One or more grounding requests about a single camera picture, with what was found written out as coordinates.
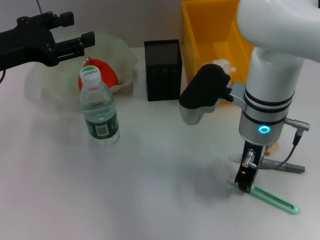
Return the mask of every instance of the cable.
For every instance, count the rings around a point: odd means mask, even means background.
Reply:
[[[259,166],[258,166],[256,169],[275,170],[275,169],[281,167],[283,164],[286,164],[286,163],[289,161],[289,159],[291,158],[292,154],[294,153],[294,151],[295,151],[295,149],[296,149],[296,146],[297,146],[297,145],[293,145],[293,147],[292,147],[289,155],[286,157],[286,159],[285,159],[284,161],[280,162],[278,165],[276,165],[276,166],[274,166],[274,167],[259,167]]]
[[[0,78],[0,84],[1,84],[2,81],[4,80],[5,75],[6,75],[6,70],[3,70],[3,72],[2,72],[2,77]]]
[[[40,13],[42,14],[42,9],[41,9],[41,6],[40,6],[40,3],[39,3],[39,0],[36,0],[36,4],[38,4],[38,9],[39,9]]]
[[[262,170],[275,170],[277,168],[280,168],[282,165],[286,164],[288,162],[288,160],[291,158],[292,154],[294,153],[296,146],[298,145],[302,135],[304,134],[303,130],[297,129],[294,135],[294,139],[293,139],[293,147],[289,153],[289,155],[286,157],[286,159],[283,162],[280,162],[278,165],[274,166],[274,167],[259,167],[257,166],[256,169],[262,169]]]

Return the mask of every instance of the green plastic strip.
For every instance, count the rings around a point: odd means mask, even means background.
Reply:
[[[300,213],[300,207],[297,205],[283,199],[282,197],[276,196],[273,193],[264,190],[261,187],[254,186],[254,189],[251,189],[250,195],[255,196],[256,198],[259,198],[281,210],[284,210],[290,214],[298,214]]]

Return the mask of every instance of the green bottle label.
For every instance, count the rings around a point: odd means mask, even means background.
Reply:
[[[85,119],[89,133],[95,139],[108,139],[115,135],[119,129],[117,113],[105,122],[91,122]]]

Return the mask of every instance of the small wooden object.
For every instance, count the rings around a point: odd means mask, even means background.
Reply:
[[[279,143],[275,142],[274,144],[267,147],[265,155],[270,156],[277,148],[279,147]]]

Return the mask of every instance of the black cable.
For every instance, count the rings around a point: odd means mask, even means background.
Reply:
[[[38,9],[39,9],[40,13],[42,14],[42,9],[41,9],[41,6],[40,6],[40,3],[39,3],[39,0],[36,0],[36,4],[38,4]]]
[[[3,70],[3,72],[2,72],[2,77],[0,78],[0,84],[1,84],[2,81],[4,80],[5,75],[6,75],[6,70]]]
[[[275,170],[279,167],[281,167],[282,165],[286,164],[288,162],[288,160],[291,158],[292,154],[294,153],[295,149],[296,149],[297,145],[293,145],[289,155],[286,157],[286,159],[282,162],[280,162],[278,165],[274,166],[274,167],[257,167],[256,169],[262,169],[262,170]]]

